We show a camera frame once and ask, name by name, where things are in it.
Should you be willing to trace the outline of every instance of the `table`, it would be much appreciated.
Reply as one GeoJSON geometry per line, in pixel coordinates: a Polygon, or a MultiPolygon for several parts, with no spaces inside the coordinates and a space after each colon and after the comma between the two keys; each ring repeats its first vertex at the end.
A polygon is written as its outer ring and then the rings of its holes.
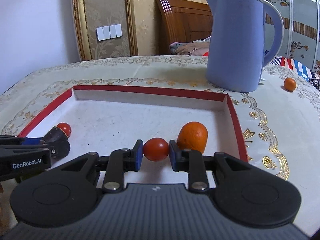
{"type": "MultiPolygon", "coordinates": [[[[269,64],[251,93],[225,91],[205,79],[207,57],[143,56],[85,61],[45,68],[26,76],[0,96],[1,134],[16,135],[45,106],[73,85],[154,86],[229,93],[243,129],[250,164],[293,183],[302,195],[295,224],[308,235],[320,226],[320,92],[290,69],[269,64]],[[287,92],[286,77],[297,82],[287,92]]],[[[2,182],[4,230],[14,224],[9,194],[2,182]]]]}

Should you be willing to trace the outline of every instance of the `white logo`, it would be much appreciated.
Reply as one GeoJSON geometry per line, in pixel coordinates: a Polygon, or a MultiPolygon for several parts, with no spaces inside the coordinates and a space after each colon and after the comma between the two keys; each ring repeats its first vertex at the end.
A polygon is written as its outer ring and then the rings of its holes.
{"type": "Polygon", "coordinates": [[[18,169],[18,168],[22,168],[22,167],[26,167],[26,166],[30,166],[30,165],[35,165],[41,163],[41,158],[37,159],[37,160],[33,160],[33,161],[27,161],[27,162],[22,162],[22,163],[17,163],[17,164],[13,164],[12,168],[14,169],[18,169]]]}
{"type": "Polygon", "coordinates": [[[155,186],[155,187],[153,187],[153,188],[151,188],[151,189],[154,190],[154,191],[161,190],[161,188],[160,188],[159,186],[155,186]]]}

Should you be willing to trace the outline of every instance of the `small orange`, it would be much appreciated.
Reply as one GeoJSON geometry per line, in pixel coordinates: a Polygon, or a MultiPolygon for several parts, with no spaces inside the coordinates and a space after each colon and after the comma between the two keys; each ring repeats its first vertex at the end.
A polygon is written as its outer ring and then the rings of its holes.
{"type": "Polygon", "coordinates": [[[287,89],[290,92],[293,92],[297,87],[296,82],[293,78],[286,78],[284,80],[284,88],[287,89]]]}
{"type": "Polygon", "coordinates": [[[188,122],[181,128],[177,145],[181,150],[197,150],[203,154],[207,140],[208,131],[202,123],[188,122]]]}

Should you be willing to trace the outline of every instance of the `gray ribbed surface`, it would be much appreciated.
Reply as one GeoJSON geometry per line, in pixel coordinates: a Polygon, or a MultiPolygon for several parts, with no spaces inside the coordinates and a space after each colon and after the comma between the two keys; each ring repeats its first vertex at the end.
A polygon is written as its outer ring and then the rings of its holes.
{"type": "Polygon", "coordinates": [[[4,240],[283,240],[308,239],[294,225],[254,229],[222,216],[205,195],[189,193],[184,184],[129,184],[105,195],[84,219],[60,228],[18,224],[4,240]]]}

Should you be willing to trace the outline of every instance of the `light switch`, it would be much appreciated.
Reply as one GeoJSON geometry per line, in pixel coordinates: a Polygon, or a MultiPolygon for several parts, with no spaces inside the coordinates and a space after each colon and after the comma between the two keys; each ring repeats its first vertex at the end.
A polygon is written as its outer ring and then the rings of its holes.
{"type": "Polygon", "coordinates": [[[117,37],[122,36],[121,24],[116,25],[116,35],[117,35],[117,37]]]}
{"type": "Polygon", "coordinates": [[[116,35],[116,26],[115,25],[110,25],[110,38],[113,39],[113,38],[116,38],[117,35],[116,35]]]}
{"type": "Polygon", "coordinates": [[[103,26],[103,34],[104,34],[104,39],[110,39],[110,28],[109,26],[103,26]]]}
{"type": "Polygon", "coordinates": [[[102,27],[97,28],[97,37],[98,37],[98,41],[105,40],[102,27]]]}

